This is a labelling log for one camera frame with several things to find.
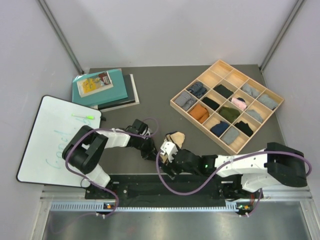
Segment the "beige underwear navy trim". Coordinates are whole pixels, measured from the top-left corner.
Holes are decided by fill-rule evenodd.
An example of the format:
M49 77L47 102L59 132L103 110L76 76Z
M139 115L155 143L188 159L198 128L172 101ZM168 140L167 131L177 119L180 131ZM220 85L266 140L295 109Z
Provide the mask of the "beige underwear navy trim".
M163 142L172 142L172 143L175 143L178 151L182 148L182 145L185 141L185 134L182 133L182 132L179 132L179 131L175 131L175 132L171 132L171 133L168 133L166 136L165 136L165 139ZM162 156L160 155L161 157L161 161L166 164L166 163L169 163L168 159L167 159L167 156Z

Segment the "grey underwear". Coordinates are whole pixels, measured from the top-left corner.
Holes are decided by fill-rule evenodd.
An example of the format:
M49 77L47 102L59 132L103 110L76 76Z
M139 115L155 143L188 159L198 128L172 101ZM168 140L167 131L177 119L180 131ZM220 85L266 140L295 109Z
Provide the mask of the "grey underwear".
M245 92L246 94L250 95L252 98L257 98L261 93L255 89L254 87L250 86L248 83L245 83L241 90Z

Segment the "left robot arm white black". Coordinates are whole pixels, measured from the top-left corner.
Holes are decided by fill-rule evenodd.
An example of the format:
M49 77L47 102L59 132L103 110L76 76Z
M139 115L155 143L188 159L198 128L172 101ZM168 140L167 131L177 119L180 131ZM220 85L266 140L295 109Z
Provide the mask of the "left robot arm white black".
M62 152L65 166L76 168L82 177L95 184L96 192L102 198L109 198L114 191L110 176L99 165L105 149L134 148L145 160L154 161L157 150L149 126L135 119L126 128L93 129L84 125L71 139Z

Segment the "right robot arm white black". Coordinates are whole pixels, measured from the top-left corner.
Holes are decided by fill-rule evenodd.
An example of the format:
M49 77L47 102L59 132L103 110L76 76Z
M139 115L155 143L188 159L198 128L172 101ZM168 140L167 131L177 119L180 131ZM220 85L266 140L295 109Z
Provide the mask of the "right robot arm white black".
M303 188L312 172L312 165L302 152L276 142L269 142L266 148L247 154L199 156L187 149L178 149L168 141L156 155L155 166L157 174L165 173L171 179L182 172L205 178L195 190L178 192L159 176L170 192L180 196L193 195L209 182L228 177L236 178L233 192L239 198L275 185Z

